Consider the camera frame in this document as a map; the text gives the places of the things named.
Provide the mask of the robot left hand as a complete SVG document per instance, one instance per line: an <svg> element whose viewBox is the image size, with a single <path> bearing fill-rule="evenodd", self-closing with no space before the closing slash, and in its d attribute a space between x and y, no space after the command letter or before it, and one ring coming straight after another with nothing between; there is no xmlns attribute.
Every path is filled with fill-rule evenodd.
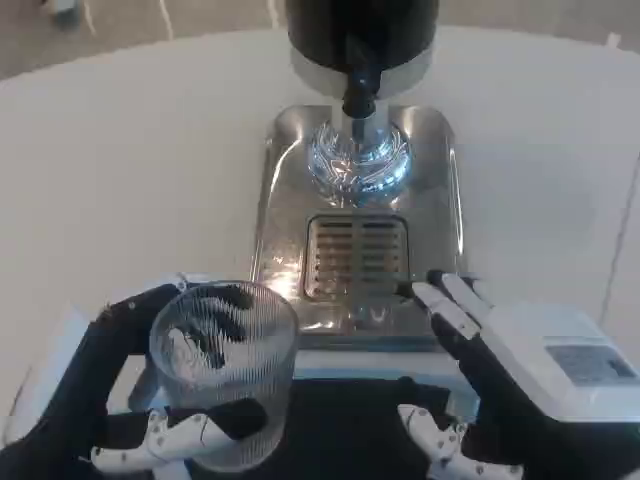
<svg viewBox="0 0 640 480"><path fill-rule="evenodd" d="M173 280L105 307L74 344L55 344L16 396L1 450L4 479L105 479L213 453L255 436L268 415L244 398L214 407L111 414L106 404L125 361L150 352L156 316L199 283Z"/></svg>

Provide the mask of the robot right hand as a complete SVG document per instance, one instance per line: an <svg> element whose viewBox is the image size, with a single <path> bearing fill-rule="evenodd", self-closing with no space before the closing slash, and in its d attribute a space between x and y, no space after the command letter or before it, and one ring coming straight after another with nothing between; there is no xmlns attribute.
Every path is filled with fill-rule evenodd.
<svg viewBox="0 0 640 480"><path fill-rule="evenodd" d="M639 368L586 314L493 303L478 280L439 270L395 293L415 302L479 399L472 422L440 427L401 404L430 479L635 479Z"/></svg>

